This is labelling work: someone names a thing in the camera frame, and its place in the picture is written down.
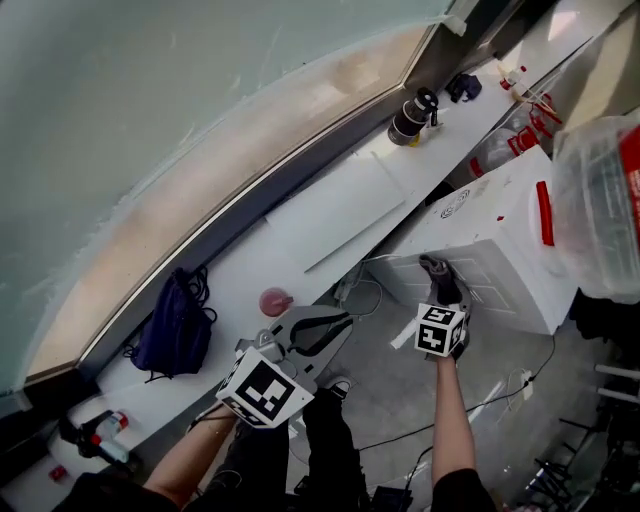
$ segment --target glass window pane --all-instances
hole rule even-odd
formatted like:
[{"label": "glass window pane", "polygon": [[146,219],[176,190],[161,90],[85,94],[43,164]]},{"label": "glass window pane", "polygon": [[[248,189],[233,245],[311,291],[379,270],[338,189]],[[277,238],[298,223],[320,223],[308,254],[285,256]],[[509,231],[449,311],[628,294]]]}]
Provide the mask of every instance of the glass window pane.
[{"label": "glass window pane", "polygon": [[[424,32],[420,20],[449,3],[2,2],[0,391],[24,377],[43,338],[52,341],[32,372],[78,357],[132,288],[221,202],[399,80]],[[406,23],[414,25],[398,29]],[[340,54],[382,32],[361,51]],[[332,52],[333,60],[318,60]],[[282,104],[286,90],[284,103],[295,106],[302,101],[295,87],[321,75],[313,108],[295,125],[308,129],[274,137],[282,111],[265,108],[267,100]],[[248,136],[241,122],[248,114],[252,160],[240,165],[229,154],[215,168],[202,165],[199,158]],[[226,133],[216,130],[221,119]],[[183,181],[208,188],[192,196]],[[156,216],[163,201],[177,208],[168,224]],[[141,239],[146,247],[134,243]],[[124,262],[131,263],[124,274],[108,274]],[[65,311],[74,341],[54,322]]]}]

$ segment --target gray floor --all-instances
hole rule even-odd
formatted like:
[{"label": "gray floor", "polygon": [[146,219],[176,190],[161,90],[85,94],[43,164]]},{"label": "gray floor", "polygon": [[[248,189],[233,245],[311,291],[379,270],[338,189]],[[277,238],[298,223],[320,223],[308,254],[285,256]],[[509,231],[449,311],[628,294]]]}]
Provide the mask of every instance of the gray floor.
[{"label": "gray floor", "polygon": [[[371,311],[377,297],[375,285],[361,283],[351,292],[345,308],[352,313]],[[344,374],[354,382],[344,405],[344,418],[351,427],[356,448],[433,422],[434,364],[424,361],[411,342],[400,350],[389,344],[413,315],[413,311],[385,293],[374,315],[356,318],[353,334],[323,375],[329,379]],[[495,396],[505,394],[512,371],[509,389],[518,389],[518,370],[535,372],[552,349],[548,336],[497,328],[477,315],[472,317],[470,331],[471,344],[459,363],[459,378],[469,407],[484,401],[496,387],[500,391]],[[556,341],[555,355],[534,382],[530,400],[516,399],[513,412],[508,410],[506,400],[501,400],[485,407],[472,422],[481,479],[487,488],[513,505],[537,471],[534,457],[553,451],[567,436],[575,434],[558,417],[586,424],[595,418],[598,400],[593,390],[601,377],[592,368],[595,362],[607,361],[609,347],[597,340],[583,340],[572,322],[561,327]],[[144,481],[162,455],[184,434],[195,414],[212,400],[213,393],[206,395],[136,450],[144,460],[139,481]],[[309,456],[304,429],[300,424],[294,426],[299,435],[290,444],[288,490],[307,474]],[[405,476],[431,441],[429,430],[362,452],[361,463],[371,492],[380,484],[403,488]],[[430,456],[425,457],[425,462],[411,485],[412,510],[422,510],[431,503]]]}]

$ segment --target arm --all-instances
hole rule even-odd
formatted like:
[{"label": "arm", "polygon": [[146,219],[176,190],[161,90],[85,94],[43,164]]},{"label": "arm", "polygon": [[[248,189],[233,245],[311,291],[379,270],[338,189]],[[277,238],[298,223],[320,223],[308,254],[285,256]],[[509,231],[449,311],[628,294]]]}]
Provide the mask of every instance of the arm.
[{"label": "arm", "polygon": [[220,407],[203,418],[163,457],[144,484],[182,508],[211,466],[236,418]]},{"label": "arm", "polygon": [[459,469],[476,468],[475,445],[452,357],[438,359],[436,421],[433,434],[433,486]]}]

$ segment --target navy blue drawstring bag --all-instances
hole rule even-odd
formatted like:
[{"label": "navy blue drawstring bag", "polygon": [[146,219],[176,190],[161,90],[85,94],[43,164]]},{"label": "navy blue drawstring bag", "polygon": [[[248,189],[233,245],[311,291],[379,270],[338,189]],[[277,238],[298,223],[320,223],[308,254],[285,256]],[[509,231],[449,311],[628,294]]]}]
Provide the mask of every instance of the navy blue drawstring bag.
[{"label": "navy blue drawstring bag", "polygon": [[147,382],[198,373],[209,348],[211,325],[218,319],[213,309],[203,307],[208,298],[206,267],[192,277],[181,268],[171,274],[140,342],[124,353],[137,368],[151,372]]}]

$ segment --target power cord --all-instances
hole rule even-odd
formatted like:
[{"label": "power cord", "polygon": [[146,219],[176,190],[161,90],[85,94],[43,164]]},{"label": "power cord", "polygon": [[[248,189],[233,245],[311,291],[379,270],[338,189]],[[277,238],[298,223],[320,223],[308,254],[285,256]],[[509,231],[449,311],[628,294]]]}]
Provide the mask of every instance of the power cord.
[{"label": "power cord", "polygon": [[[512,396],[517,395],[517,394],[518,394],[518,393],[520,393],[524,388],[526,388],[526,387],[529,385],[529,383],[530,383],[530,382],[533,382],[533,381],[534,381],[534,379],[535,379],[538,375],[540,375],[540,372],[544,369],[544,367],[545,367],[545,366],[547,366],[547,364],[549,363],[549,361],[551,361],[551,358],[553,357],[553,354],[555,354],[555,352],[556,352],[556,337],[555,337],[555,335],[552,335],[552,336],[551,336],[551,341],[552,341],[552,343],[553,343],[553,348],[551,349],[551,354],[549,354],[549,357],[547,357],[547,359],[545,360],[545,362],[544,362],[544,363],[542,363],[542,366],[540,366],[540,368],[538,369],[538,371],[537,371],[534,375],[532,375],[529,379],[527,379],[527,380],[524,382],[524,384],[522,385],[522,387],[521,387],[520,389],[518,389],[517,391],[515,391],[515,392],[513,392],[513,393],[508,393],[508,394],[506,394],[506,395],[502,395],[502,396],[496,397],[496,398],[494,398],[494,399],[492,399],[492,400],[487,400],[486,402],[482,402],[482,403],[480,403],[480,404],[478,404],[478,405],[474,405],[473,407],[470,407],[469,409],[467,409],[467,410],[466,410],[466,412],[474,411],[474,410],[476,410],[478,407],[483,407],[483,406],[485,406],[485,405],[492,404],[493,402],[497,402],[498,400],[504,400],[504,399],[511,398]],[[428,426],[426,426],[426,427],[424,427],[424,428],[421,428],[421,429],[419,429],[419,430],[416,430],[416,431],[414,431],[414,432],[410,432],[410,433],[408,433],[408,434],[404,434],[404,435],[399,436],[399,437],[397,437],[397,438],[389,439],[388,441],[383,441],[382,443],[377,443],[377,444],[374,444],[374,445],[365,446],[364,448],[361,448],[359,451],[360,451],[360,452],[362,452],[362,451],[364,451],[364,450],[368,450],[369,448],[373,448],[373,447],[375,447],[375,446],[381,446],[381,445],[383,445],[383,444],[387,444],[387,443],[391,443],[391,442],[393,442],[393,441],[397,441],[398,439],[402,439],[402,438],[404,438],[404,437],[408,437],[408,436],[410,436],[410,435],[417,434],[418,432],[422,432],[422,431],[424,431],[424,430],[427,430],[427,429],[429,429],[429,428],[433,427],[434,425],[435,425],[435,423],[432,423],[431,425],[428,425]],[[404,486],[404,492],[402,493],[402,497],[401,497],[401,499],[400,499],[400,507],[398,508],[398,512],[400,512],[400,511],[402,510],[402,506],[403,506],[403,502],[404,502],[405,496],[406,496],[406,494],[409,492],[409,486],[411,485],[411,480],[413,480],[413,475],[414,475],[414,474],[415,474],[415,472],[417,471],[418,466],[420,465],[420,461],[422,460],[422,457],[424,457],[424,455],[426,455],[427,453],[429,453],[432,449],[433,449],[433,445],[432,445],[432,446],[430,446],[429,448],[427,448],[426,450],[424,450],[424,451],[420,454],[420,456],[418,457],[418,461],[416,462],[416,465],[413,467],[413,470],[411,471],[411,473],[409,473],[409,477],[407,478],[407,485],[405,485],[405,486]]]},{"label": "power cord", "polygon": [[238,419],[238,417],[235,414],[230,414],[228,416],[209,417],[209,414],[216,412],[218,409],[221,409],[222,407],[224,407],[224,404],[222,402],[216,402],[211,407],[209,407],[208,409],[205,409],[200,414],[198,414],[187,427],[187,431],[185,432],[185,435],[191,432],[193,430],[193,427],[195,427],[198,423],[203,421],[237,420]]},{"label": "power cord", "polygon": [[[358,319],[362,319],[362,318],[365,318],[367,316],[371,316],[376,311],[378,311],[378,309],[380,308],[380,305],[382,304],[382,298],[384,297],[384,292],[382,291],[382,286],[380,285],[380,283],[378,283],[378,281],[373,281],[371,279],[362,279],[362,276],[364,275],[364,269],[365,269],[365,265],[360,263],[360,270],[358,271],[358,276],[356,277],[356,280],[351,285],[351,290],[355,289],[360,283],[370,283],[370,284],[375,284],[378,287],[378,293],[379,294],[378,294],[378,301],[376,302],[376,305],[373,307],[373,309],[371,311],[368,311],[368,312],[362,313],[362,314],[349,313],[351,316],[357,317]],[[338,305],[338,307],[340,309],[344,309],[344,303],[345,303],[345,301],[339,300],[337,305]]]},{"label": "power cord", "polygon": [[[522,375],[524,375],[525,373],[527,373],[527,370],[525,370],[524,368],[514,368],[513,370],[511,370],[509,372],[509,377],[507,378],[507,393],[509,392],[509,389],[511,388],[511,377],[513,376],[513,374],[515,372],[520,372],[522,373]],[[509,408],[510,411],[513,411],[513,406],[511,405],[511,399],[507,398],[507,407]]]}]

